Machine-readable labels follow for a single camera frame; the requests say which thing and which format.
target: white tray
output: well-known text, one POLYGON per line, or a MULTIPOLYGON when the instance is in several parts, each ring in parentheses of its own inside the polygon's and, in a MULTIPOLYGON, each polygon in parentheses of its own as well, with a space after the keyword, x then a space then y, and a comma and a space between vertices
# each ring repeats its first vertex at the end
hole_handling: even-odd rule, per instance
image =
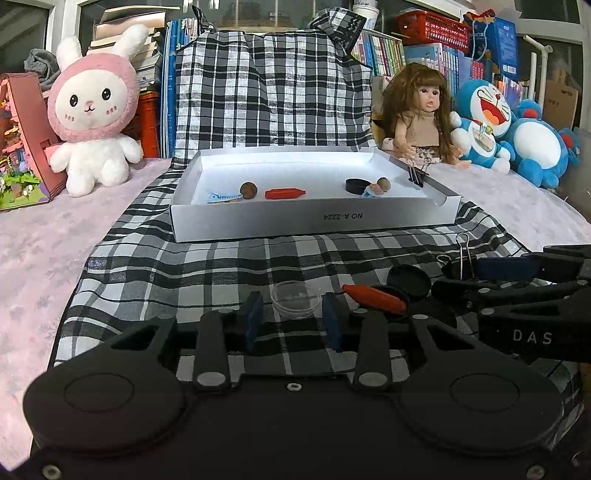
POLYGON ((405 164, 377 148, 246 147, 199 151, 170 205, 177 242, 218 241, 328 232, 386 230, 455 222, 460 196, 431 178, 408 179, 405 164), (379 198, 345 190, 345 180, 390 180, 379 198), (253 182, 252 200, 208 204, 210 192, 239 193, 253 182), (267 200, 265 191, 295 187, 306 194, 267 200))

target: stuffed bunny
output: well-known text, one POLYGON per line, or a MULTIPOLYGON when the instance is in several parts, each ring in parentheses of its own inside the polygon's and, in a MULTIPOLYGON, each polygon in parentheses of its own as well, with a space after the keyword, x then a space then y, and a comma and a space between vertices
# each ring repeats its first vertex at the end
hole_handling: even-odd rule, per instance
POLYGON ((50 158, 55 172, 66 170, 66 189, 73 197, 88 195, 98 181, 105 187, 127 181, 130 163, 144 153, 121 131, 138 107, 139 84, 129 59, 148 38, 144 25, 129 27, 110 53, 82 56, 76 37, 57 47, 61 75, 51 87, 47 116, 66 143, 50 158))

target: plush toy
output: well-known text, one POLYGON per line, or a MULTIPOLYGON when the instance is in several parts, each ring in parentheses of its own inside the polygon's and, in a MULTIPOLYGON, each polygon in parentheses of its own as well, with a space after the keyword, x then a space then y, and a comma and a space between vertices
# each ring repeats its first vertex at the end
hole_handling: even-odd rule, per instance
POLYGON ((513 169, 536 187, 555 189, 569 163, 578 164, 574 133, 569 129, 557 132, 544 122, 533 100, 522 100, 515 113, 519 118, 505 137, 515 150, 513 169))
POLYGON ((454 107, 462 118, 488 126, 497 139, 507 133, 514 119, 501 91, 485 80, 468 80, 456 93, 454 107))
POLYGON ((563 128, 558 131, 558 134, 562 137, 562 140, 569 151, 569 166, 578 167, 579 155, 581 153, 579 138, 570 128, 563 128))
POLYGON ((511 126, 511 109, 502 93, 484 80, 470 80, 455 97, 456 111, 450 120, 452 143, 462 151, 462 160, 509 173, 515 153, 499 141, 511 126))
POLYGON ((129 27, 110 53, 82 56, 76 37, 57 47, 61 74, 51 87, 47 116, 66 143, 50 157, 51 169, 66 170, 66 189, 73 197, 88 195, 96 182, 106 187, 124 183, 130 163, 144 156, 139 144, 121 131, 138 107, 139 84, 132 58, 145 44, 148 28, 129 27))

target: brown wig hair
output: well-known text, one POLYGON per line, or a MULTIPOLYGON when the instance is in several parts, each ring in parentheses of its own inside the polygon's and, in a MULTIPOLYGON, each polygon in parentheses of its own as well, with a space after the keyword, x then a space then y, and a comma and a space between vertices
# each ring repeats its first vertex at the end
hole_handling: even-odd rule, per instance
POLYGON ((439 155, 443 161, 452 156, 452 99, 445 77, 437 70, 420 63, 406 65, 384 90, 382 124, 387 137, 393 137, 396 123, 404 112, 413 111, 419 87, 439 87, 439 108, 435 111, 435 125, 439 131, 439 155))

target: doll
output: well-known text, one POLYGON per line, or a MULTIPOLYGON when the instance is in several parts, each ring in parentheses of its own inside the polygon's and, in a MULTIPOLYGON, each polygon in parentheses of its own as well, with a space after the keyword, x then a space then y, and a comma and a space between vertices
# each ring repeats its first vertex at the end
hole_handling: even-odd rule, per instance
POLYGON ((443 161, 467 167, 452 145, 451 98, 445 77, 420 63, 406 65, 384 90, 383 150, 421 166, 443 161))

